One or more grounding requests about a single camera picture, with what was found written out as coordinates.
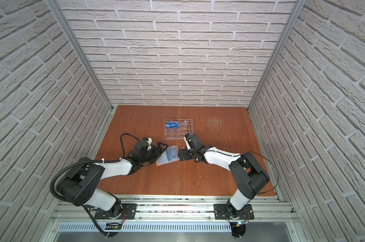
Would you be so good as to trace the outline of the tan leather card holder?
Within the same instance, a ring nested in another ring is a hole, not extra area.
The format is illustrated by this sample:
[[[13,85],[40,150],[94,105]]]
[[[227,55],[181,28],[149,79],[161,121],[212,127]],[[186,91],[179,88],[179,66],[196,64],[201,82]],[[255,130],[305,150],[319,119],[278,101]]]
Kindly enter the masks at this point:
[[[170,146],[158,158],[158,160],[156,161],[156,165],[161,166],[176,161],[180,161],[180,158],[178,156],[178,147]]]

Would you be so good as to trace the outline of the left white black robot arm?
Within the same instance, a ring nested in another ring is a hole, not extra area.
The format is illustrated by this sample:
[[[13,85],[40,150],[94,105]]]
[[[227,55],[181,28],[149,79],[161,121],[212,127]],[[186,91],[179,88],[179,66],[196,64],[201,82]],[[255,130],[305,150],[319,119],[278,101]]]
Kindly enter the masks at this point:
[[[51,181],[51,194],[74,206],[106,211],[110,217],[118,217],[123,210],[121,200],[98,189],[101,180],[131,175],[146,164],[154,164],[168,148],[167,144],[152,144],[150,138],[138,141],[123,158],[118,160],[92,160],[81,158],[76,164],[58,172]]]

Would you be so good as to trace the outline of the clear plastic organizer box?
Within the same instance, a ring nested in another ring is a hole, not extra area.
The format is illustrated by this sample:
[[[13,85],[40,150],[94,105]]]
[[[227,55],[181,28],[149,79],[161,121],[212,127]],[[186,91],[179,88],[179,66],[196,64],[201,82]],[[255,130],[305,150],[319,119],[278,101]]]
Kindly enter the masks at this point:
[[[166,129],[165,122],[179,122],[176,129]],[[186,134],[193,134],[193,119],[165,119],[164,120],[164,138],[166,140],[184,139]]]

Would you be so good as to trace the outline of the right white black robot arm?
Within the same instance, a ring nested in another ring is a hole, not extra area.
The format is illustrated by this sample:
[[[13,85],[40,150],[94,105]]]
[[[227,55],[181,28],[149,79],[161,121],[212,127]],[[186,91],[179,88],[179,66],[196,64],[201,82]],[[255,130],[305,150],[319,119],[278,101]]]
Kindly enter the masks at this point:
[[[178,156],[181,161],[194,159],[231,172],[237,187],[228,201],[233,212],[241,211],[270,181],[269,175],[250,152],[229,153],[207,146],[202,149],[180,149]]]

